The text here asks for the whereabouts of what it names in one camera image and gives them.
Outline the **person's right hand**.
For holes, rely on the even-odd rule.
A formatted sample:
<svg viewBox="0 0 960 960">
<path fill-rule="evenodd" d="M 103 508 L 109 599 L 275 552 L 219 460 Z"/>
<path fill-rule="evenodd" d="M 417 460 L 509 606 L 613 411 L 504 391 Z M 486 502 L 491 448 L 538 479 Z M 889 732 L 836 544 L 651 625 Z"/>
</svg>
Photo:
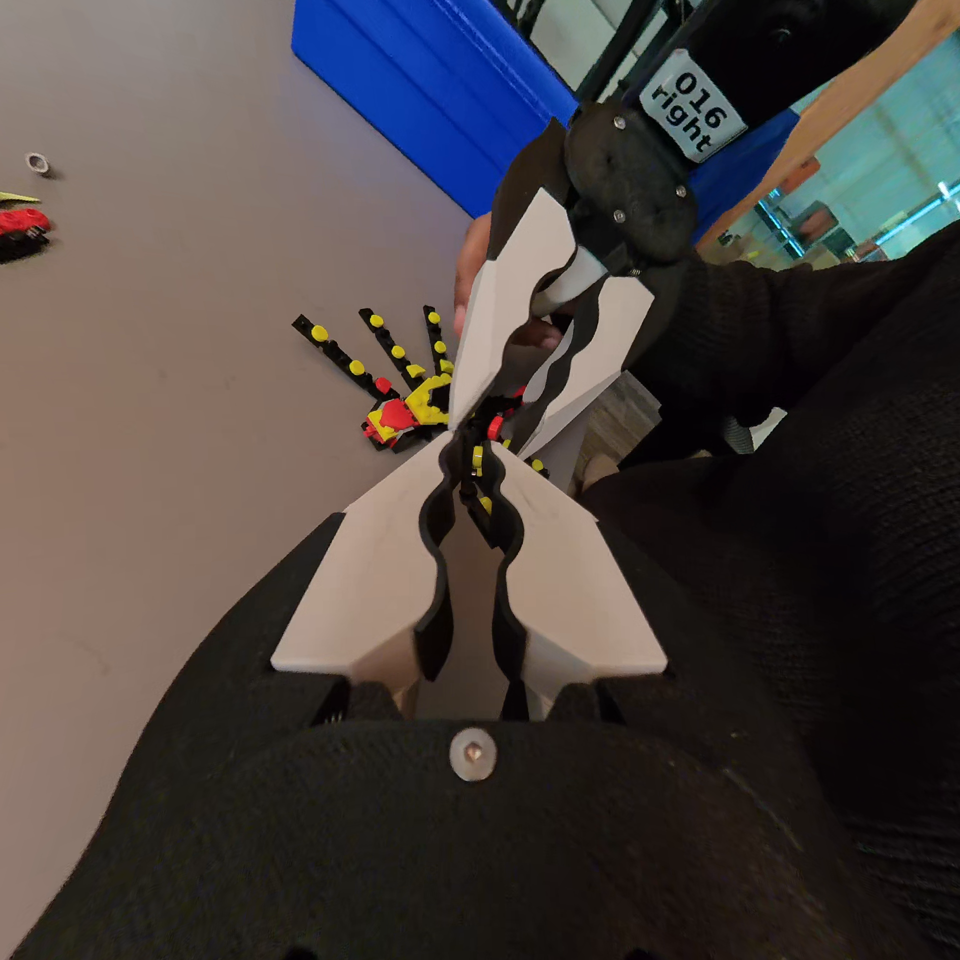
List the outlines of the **person's right hand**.
<svg viewBox="0 0 960 960">
<path fill-rule="evenodd" d="M 457 257 L 453 287 L 453 330 L 457 338 L 463 334 L 474 282 L 487 259 L 491 217 L 491 212 L 486 212 L 470 224 Z M 558 306 L 558 309 L 549 317 L 530 318 L 512 335 L 510 342 L 518 346 L 535 347 L 549 352 L 555 350 L 562 340 L 568 319 L 573 316 L 578 302 L 579 299 L 576 297 Z"/>
</svg>

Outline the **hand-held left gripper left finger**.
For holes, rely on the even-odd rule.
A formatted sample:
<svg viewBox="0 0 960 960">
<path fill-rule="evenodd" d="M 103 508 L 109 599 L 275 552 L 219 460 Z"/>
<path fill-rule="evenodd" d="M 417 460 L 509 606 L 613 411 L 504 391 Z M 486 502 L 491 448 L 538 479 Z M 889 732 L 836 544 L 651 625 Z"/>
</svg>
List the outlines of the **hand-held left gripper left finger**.
<svg viewBox="0 0 960 960">
<path fill-rule="evenodd" d="M 329 518 L 333 534 L 270 657 L 278 672 L 414 687 L 453 640 L 447 564 L 462 438 L 442 433 Z"/>
</svg>

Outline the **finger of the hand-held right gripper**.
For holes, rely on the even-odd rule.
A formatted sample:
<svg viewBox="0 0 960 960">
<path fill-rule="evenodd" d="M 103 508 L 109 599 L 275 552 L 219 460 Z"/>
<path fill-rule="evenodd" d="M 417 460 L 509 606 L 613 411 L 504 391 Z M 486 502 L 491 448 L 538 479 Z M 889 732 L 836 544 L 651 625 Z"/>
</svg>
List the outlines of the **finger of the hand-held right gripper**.
<svg viewBox="0 0 960 960">
<path fill-rule="evenodd" d="M 560 344 L 529 380 L 513 419 L 513 453 L 519 458 L 552 441 L 617 378 L 653 303 L 636 277 L 611 275 L 582 246 L 560 285 L 580 300 Z"/>
<path fill-rule="evenodd" d="M 448 428 L 461 428 L 497 379 L 509 341 L 531 314 L 534 295 L 577 250 L 568 212 L 544 187 L 474 281 L 449 391 Z"/>
</svg>

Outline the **black yellow red lego model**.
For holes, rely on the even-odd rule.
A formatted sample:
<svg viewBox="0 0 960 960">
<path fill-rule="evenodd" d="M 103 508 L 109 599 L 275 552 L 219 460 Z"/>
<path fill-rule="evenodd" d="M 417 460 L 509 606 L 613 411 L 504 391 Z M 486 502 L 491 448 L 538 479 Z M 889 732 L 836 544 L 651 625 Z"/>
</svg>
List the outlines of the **black yellow red lego model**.
<svg viewBox="0 0 960 960">
<path fill-rule="evenodd" d="M 430 345 L 432 367 L 413 361 L 393 337 L 383 316 L 370 308 L 358 315 L 365 328 L 401 378 L 402 391 L 386 377 L 376 377 L 359 360 L 348 354 L 321 324 L 305 315 L 292 323 L 293 329 L 319 350 L 344 376 L 370 398 L 372 405 L 361 422 L 366 440 L 377 450 L 399 454 L 436 439 L 450 426 L 450 390 L 455 364 L 443 336 L 442 318 L 434 306 L 422 307 Z M 506 550 L 509 539 L 495 528 L 492 482 L 484 477 L 483 446 L 486 443 L 511 445 L 505 425 L 522 408 L 526 385 L 484 398 L 466 422 L 466 466 L 459 482 L 459 496 L 481 536 L 491 548 Z"/>
</svg>

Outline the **blue plastic bin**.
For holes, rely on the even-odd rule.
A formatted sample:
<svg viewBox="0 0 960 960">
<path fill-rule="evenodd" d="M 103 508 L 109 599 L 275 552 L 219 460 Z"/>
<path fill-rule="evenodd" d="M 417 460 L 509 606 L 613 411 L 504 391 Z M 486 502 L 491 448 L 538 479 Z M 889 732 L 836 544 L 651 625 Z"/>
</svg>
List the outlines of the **blue plastic bin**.
<svg viewBox="0 0 960 960">
<path fill-rule="evenodd" d="M 296 2 L 298 59 L 471 215 L 551 121 L 585 103 L 492 2 Z M 692 242 L 757 186 L 797 124 L 789 106 L 691 175 Z"/>
</svg>

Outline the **pile of loose lego pieces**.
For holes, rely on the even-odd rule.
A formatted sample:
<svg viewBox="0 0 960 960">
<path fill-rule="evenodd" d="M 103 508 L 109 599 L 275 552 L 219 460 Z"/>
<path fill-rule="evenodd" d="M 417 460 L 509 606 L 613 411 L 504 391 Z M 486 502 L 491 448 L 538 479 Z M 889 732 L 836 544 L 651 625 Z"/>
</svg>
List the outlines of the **pile of loose lego pieces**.
<svg viewBox="0 0 960 960">
<path fill-rule="evenodd" d="M 39 209 L 37 197 L 1 191 L 1 264 L 43 252 L 50 243 L 52 223 Z"/>
</svg>

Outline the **black metal stand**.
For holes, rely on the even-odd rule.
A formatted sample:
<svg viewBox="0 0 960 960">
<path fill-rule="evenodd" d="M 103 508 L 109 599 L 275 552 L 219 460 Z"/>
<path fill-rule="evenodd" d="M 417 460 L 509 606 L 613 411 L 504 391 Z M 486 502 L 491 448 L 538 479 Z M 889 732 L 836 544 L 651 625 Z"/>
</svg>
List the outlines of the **black metal stand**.
<svg viewBox="0 0 960 960">
<path fill-rule="evenodd" d="M 625 90 L 700 6 L 699 1 L 492 1 L 580 99 Z"/>
</svg>

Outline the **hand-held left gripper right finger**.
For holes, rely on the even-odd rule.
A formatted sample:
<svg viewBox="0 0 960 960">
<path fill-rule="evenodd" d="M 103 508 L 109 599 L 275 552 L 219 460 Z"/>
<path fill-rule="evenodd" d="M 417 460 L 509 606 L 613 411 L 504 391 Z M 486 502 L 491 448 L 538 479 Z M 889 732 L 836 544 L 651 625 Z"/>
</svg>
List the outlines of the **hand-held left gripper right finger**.
<svg viewBox="0 0 960 960">
<path fill-rule="evenodd" d="M 486 444 L 486 493 L 503 552 L 491 634 L 506 679 L 556 698 L 570 684 L 663 674 L 666 653 L 597 519 L 500 443 Z"/>
</svg>

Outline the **person's black knit clothing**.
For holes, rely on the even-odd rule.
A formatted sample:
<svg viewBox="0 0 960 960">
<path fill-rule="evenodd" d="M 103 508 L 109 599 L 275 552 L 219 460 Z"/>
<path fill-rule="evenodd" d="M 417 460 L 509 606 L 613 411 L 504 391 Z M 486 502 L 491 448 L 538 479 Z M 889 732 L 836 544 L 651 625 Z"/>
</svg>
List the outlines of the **person's black knit clothing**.
<svg viewBox="0 0 960 960">
<path fill-rule="evenodd" d="M 958 314 L 895 311 L 753 453 L 582 497 L 750 657 L 936 958 L 958 958 Z"/>
</svg>

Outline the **tan wooden beam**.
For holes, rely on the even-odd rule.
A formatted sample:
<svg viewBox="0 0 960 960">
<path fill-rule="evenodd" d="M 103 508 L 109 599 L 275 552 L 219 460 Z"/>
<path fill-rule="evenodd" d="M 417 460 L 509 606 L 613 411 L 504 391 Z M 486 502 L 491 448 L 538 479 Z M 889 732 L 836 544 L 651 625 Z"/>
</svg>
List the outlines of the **tan wooden beam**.
<svg viewBox="0 0 960 960">
<path fill-rule="evenodd" d="M 879 47 L 832 80 L 799 115 L 763 179 L 711 225 L 697 243 L 704 255 L 720 234 L 959 28 L 959 2 L 918 1 Z"/>
</svg>

